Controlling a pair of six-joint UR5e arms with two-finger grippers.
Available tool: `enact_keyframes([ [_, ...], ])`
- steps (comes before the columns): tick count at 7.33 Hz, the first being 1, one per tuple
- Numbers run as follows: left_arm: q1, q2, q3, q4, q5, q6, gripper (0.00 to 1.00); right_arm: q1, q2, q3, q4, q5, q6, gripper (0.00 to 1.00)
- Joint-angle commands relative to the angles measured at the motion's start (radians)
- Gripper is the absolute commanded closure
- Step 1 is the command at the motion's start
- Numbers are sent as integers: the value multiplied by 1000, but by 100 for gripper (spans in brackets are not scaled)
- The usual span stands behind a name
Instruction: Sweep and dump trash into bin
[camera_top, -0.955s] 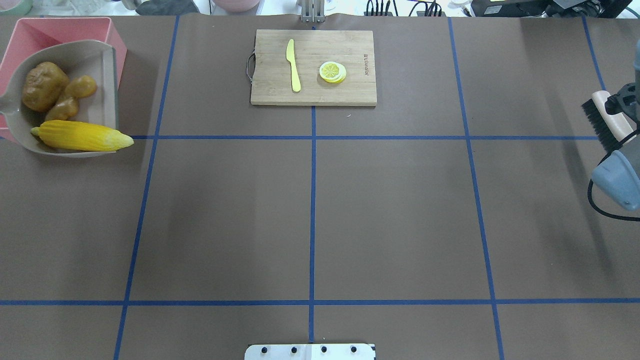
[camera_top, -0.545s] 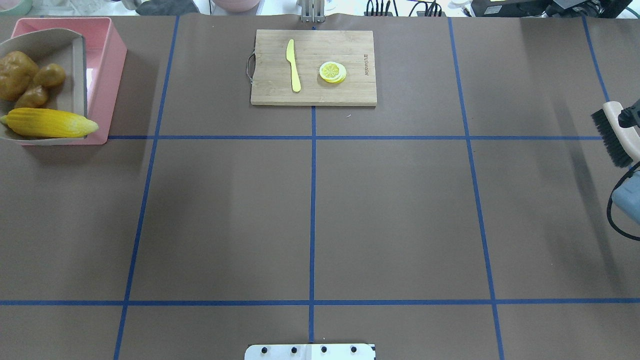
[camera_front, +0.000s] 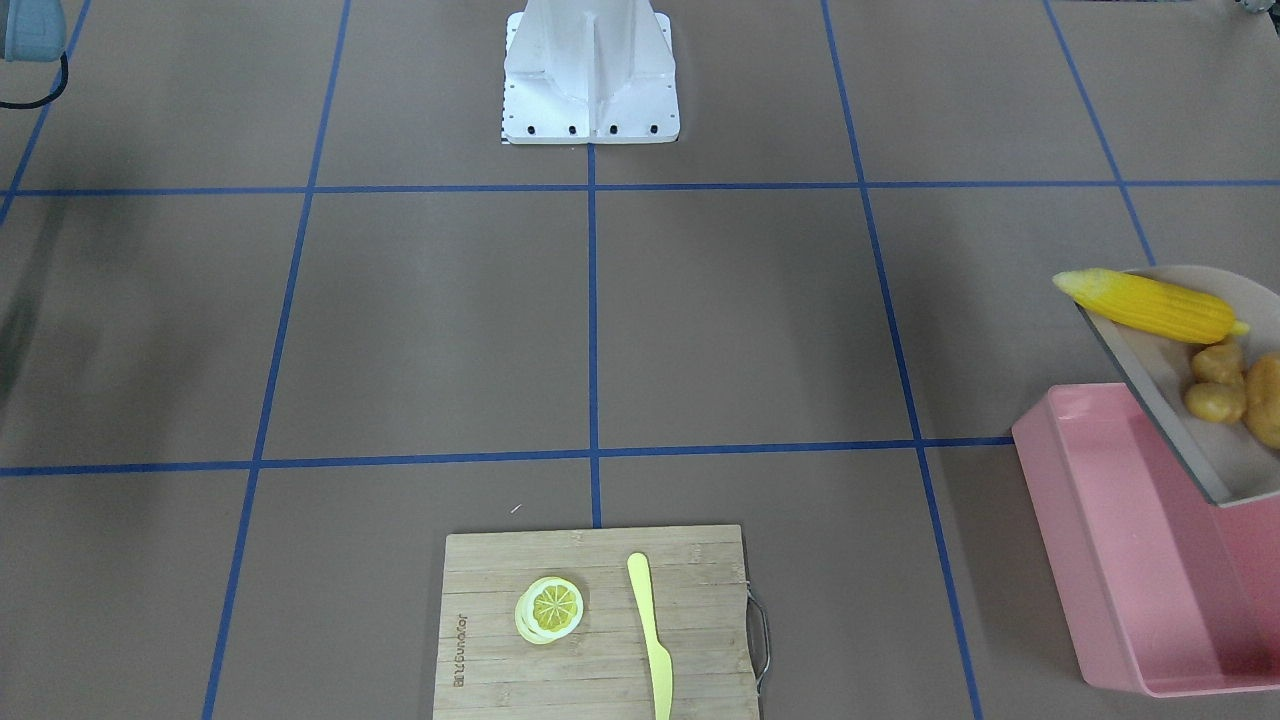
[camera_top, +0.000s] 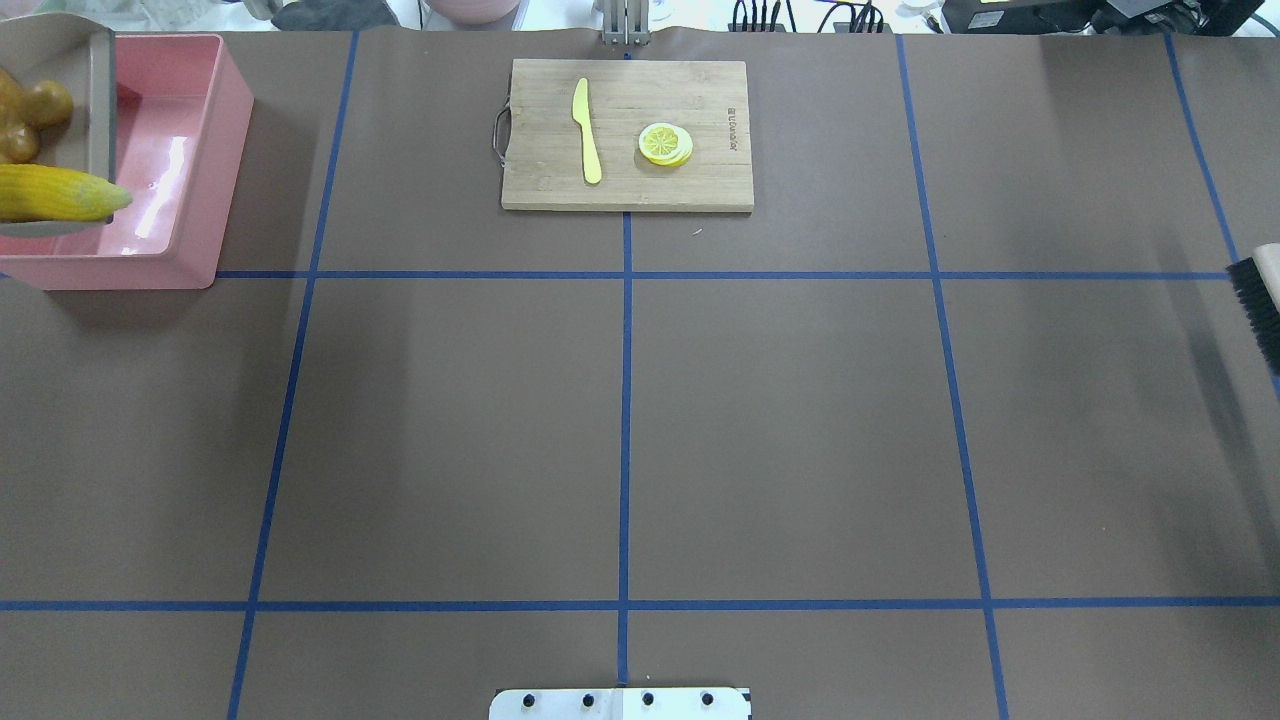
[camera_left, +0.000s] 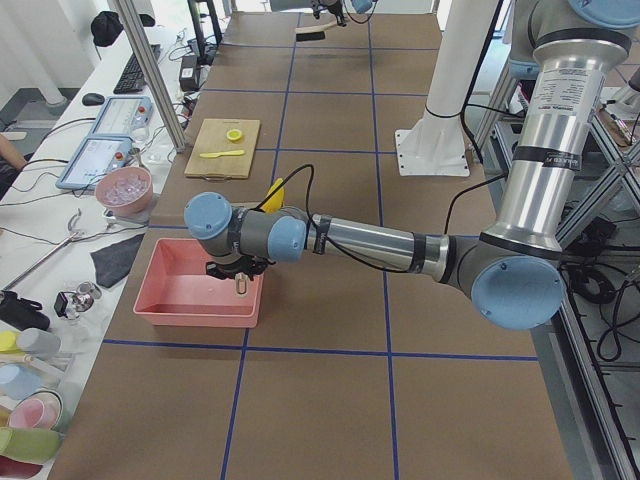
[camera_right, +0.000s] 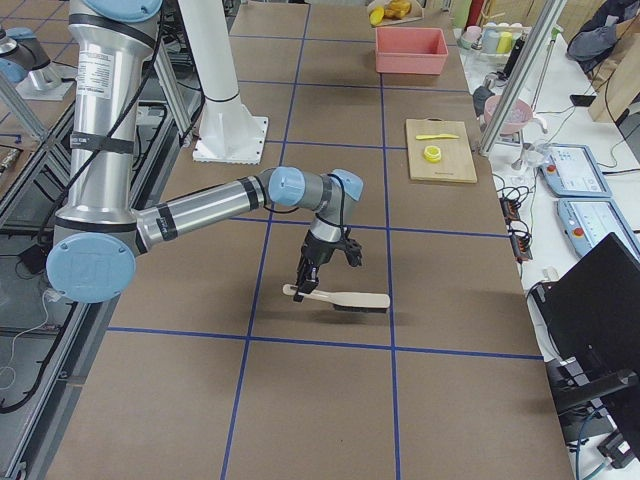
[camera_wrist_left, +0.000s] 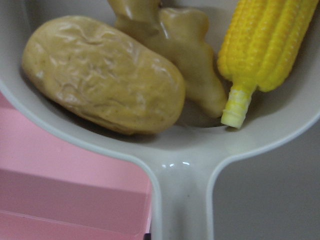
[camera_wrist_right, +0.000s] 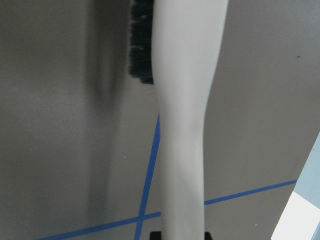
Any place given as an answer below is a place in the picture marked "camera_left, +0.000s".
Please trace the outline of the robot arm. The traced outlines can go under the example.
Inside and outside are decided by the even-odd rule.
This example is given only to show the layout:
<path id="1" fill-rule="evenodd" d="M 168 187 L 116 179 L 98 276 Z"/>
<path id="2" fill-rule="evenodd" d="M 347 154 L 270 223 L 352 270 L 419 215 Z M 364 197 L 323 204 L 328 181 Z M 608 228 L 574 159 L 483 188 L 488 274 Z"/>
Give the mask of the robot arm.
<path id="1" fill-rule="evenodd" d="M 232 205 L 215 192 L 186 205 L 190 234 L 230 278 L 304 251 L 340 253 L 397 274 L 423 274 L 462 292 L 490 322 L 524 330 L 559 310 L 565 286 L 556 238 L 563 205 L 608 73 L 629 55 L 635 1 L 520 1 L 511 61 L 537 78 L 495 221 L 473 237 L 395 230 L 307 209 Z"/>
<path id="2" fill-rule="evenodd" d="M 375 12 L 377 1 L 351 0 L 351 7 L 347 7 L 347 1 L 340 0 L 269 0 L 268 4 L 273 12 L 309 8 L 316 19 L 322 12 L 329 12 L 339 26 L 345 26 L 346 18 L 356 24 L 368 23 Z"/>

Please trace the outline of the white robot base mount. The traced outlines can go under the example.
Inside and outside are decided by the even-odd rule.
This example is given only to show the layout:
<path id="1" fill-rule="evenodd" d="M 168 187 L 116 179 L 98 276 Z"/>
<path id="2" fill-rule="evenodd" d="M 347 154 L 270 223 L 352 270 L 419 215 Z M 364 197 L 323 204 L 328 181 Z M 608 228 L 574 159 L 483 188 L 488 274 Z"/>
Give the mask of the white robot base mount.
<path id="1" fill-rule="evenodd" d="M 500 10 L 499 1 L 451 3 L 423 116 L 411 129 L 395 132 L 402 176 L 469 175 L 462 110 Z"/>

